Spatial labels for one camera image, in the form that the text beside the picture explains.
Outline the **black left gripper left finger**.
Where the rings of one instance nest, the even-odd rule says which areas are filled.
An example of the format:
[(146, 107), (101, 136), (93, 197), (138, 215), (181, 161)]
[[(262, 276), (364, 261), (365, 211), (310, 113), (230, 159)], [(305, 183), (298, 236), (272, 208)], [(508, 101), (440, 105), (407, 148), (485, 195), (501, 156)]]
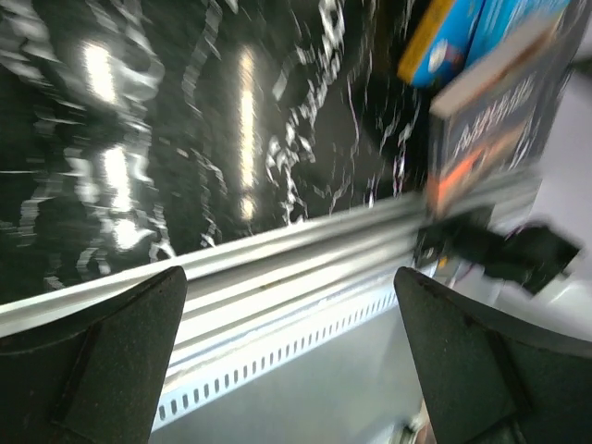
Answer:
[(1, 340), (4, 443), (145, 443), (187, 294), (179, 266)]

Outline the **dark Tale of Two Cities book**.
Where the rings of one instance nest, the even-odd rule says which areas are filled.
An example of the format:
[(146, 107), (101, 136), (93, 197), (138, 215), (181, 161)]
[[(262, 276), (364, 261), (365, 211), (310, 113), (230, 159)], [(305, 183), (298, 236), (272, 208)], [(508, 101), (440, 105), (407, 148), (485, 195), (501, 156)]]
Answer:
[(559, 85), (577, 2), (536, 13), (460, 74), (430, 106), (425, 198), (433, 216), (516, 153)]

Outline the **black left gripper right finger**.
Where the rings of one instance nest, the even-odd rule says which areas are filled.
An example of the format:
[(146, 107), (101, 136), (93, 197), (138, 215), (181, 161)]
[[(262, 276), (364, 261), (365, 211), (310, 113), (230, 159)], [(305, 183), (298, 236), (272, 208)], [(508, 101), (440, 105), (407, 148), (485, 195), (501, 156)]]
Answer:
[(394, 287), (438, 443), (590, 442), (590, 342), (409, 267)]

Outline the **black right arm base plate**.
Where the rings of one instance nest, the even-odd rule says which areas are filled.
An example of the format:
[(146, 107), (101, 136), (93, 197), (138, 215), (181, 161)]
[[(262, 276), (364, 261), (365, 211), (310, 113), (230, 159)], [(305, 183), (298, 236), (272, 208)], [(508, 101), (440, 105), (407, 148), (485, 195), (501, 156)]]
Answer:
[(526, 224), (509, 234), (488, 228), (493, 208), (476, 209), (433, 220), (419, 228), (414, 263), (425, 267), (460, 258), (480, 265), (490, 278), (509, 280), (536, 295), (563, 275), (582, 246), (547, 224)]

